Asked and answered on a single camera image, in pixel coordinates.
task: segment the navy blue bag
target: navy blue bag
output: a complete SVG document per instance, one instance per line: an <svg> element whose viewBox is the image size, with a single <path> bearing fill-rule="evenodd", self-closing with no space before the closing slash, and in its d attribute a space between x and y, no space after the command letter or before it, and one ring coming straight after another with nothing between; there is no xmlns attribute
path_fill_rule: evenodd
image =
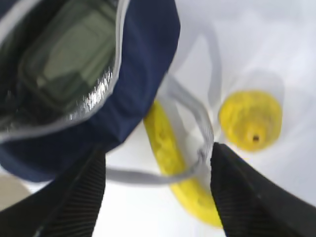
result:
<svg viewBox="0 0 316 237"><path fill-rule="evenodd" d="M50 0L1 1L0 44L25 17L33 14L38 22L44 17L41 11L47 15L49 5ZM0 164L7 171L33 182L54 179L93 147L108 152L123 143L146 115L177 48L180 23L175 2L118 1L116 27L116 61L107 72L112 79L104 90L107 95L78 118L0 127Z"/></svg>

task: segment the bag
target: bag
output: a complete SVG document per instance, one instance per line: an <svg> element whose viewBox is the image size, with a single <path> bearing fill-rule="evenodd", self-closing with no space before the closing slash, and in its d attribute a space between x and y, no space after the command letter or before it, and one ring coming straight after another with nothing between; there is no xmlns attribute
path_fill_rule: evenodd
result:
<svg viewBox="0 0 316 237"><path fill-rule="evenodd" d="M84 12L89 17L71 17L82 4L88 4ZM100 145L105 152L117 147L148 112L177 47L175 3L121 0L115 5L107 0L0 3L7 9L0 21L0 71L6 86L0 105L0 164L10 173L35 182L54 179L92 147ZM110 33L113 11L116 26ZM62 18L63 24L56 25ZM82 28L81 19L85 27L94 20L103 26L94 28L105 32L102 37L89 38L101 40L99 44L86 42L82 47L82 38L76 41L79 45L67 42L76 34L92 37L84 32L88 28ZM67 24L76 27L67 29ZM78 47L82 54L96 50L98 57L85 64L78 51L73 52ZM60 60L54 53L41 69L50 50L65 48L69 58ZM55 85L42 80L43 75L53 80L72 70L61 65L73 62L75 55L78 61L72 69L80 70L80 77L75 73L60 84L54 80ZM39 87L39 81L46 86Z"/></svg>

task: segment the fabric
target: fabric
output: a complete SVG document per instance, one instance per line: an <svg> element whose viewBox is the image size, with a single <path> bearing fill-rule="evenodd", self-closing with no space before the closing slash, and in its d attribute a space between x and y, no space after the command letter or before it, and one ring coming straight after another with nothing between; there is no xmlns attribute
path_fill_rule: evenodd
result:
<svg viewBox="0 0 316 237"><path fill-rule="evenodd" d="M215 143L211 191L227 237L313 237L316 208Z"/></svg>
<svg viewBox="0 0 316 237"><path fill-rule="evenodd" d="M172 0L131 0L113 94L88 121L47 136L0 146L0 164L33 181L54 179L95 144L120 145L148 112L175 54L180 23Z"/></svg>
<svg viewBox="0 0 316 237"><path fill-rule="evenodd" d="M105 154L97 148L36 194L0 212L0 236L91 237L105 179Z"/></svg>

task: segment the white surface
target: white surface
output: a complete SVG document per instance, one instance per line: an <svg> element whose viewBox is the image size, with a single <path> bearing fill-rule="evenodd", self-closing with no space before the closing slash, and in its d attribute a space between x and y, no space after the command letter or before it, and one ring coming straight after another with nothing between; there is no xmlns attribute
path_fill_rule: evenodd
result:
<svg viewBox="0 0 316 237"><path fill-rule="evenodd" d="M176 0L182 23L170 73L208 109L220 136L220 104L260 89L283 108L279 140L258 153L235 150L258 171L316 206L316 2ZM187 132L195 121L179 109Z"/></svg>

